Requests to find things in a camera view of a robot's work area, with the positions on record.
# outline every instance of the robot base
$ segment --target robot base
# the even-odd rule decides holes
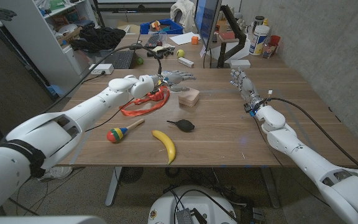
[[[173,191],[180,196],[185,193],[187,190],[197,189],[201,190],[204,193],[207,193],[214,200],[216,200],[219,204],[221,204],[228,212],[231,212],[234,216],[233,206],[217,192],[207,189],[205,187],[200,187],[196,185],[182,186],[173,189]],[[199,193],[199,192],[188,192],[183,198],[180,200],[185,208],[189,208],[190,210],[196,208],[200,214],[206,214],[207,223],[225,223],[225,224],[235,224],[236,222],[227,215],[224,211],[222,211],[214,202],[212,202],[207,196]],[[173,223],[173,213],[175,209],[175,205],[177,200],[171,192],[167,192],[163,194],[159,199],[157,199],[152,205],[149,213],[148,224],[170,224]],[[178,204],[178,211],[183,210],[181,203]],[[193,223],[199,223],[195,216],[191,217]]]

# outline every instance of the black cloth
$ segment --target black cloth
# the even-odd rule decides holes
[[[73,50],[84,50],[89,53],[97,53],[101,50],[99,46],[86,40],[72,40],[70,44]]]
[[[110,27],[95,29],[93,26],[86,26],[80,31],[80,37],[88,43],[83,40],[72,40],[70,44],[73,50],[88,50],[90,53],[95,53],[97,49],[114,50],[124,36],[125,31],[120,29]]]

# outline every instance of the robot finger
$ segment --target robot finger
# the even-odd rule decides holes
[[[182,79],[183,79],[183,81],[185,81],[185,80],[195,80],[196,79],[196,77],[193,77],[193,76],[183,76],[182,77]]]

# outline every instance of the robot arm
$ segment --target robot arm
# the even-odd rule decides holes
[[[284,115],[266,105],[266,100],[258,95],[243,71],[232,70],[231,75],[234,78],[231,83],[246,100],[246,111],[263,121],[262,130],[267,134],[268,143],[297,164],[346,223],[358,223],[358,169],[335,166],[309,148],[287,125]]]
[[[0,144],[0,206],[31,176],[43,176],[80,142],[84,132],[111,108],[142,98],[164,84],[172,86],[193,76],[183,72],[128,75],[109,82],[96,96],[72,109],[40,114],[13,129]]]

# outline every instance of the tennis ball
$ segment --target tennis ball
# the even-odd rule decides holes
[[[182,49],[178,50],[178,51],[177,51],[177,56],[178,56],[178,58],[184,57],[184,56],[185,56],[185,51],[182,50]]]

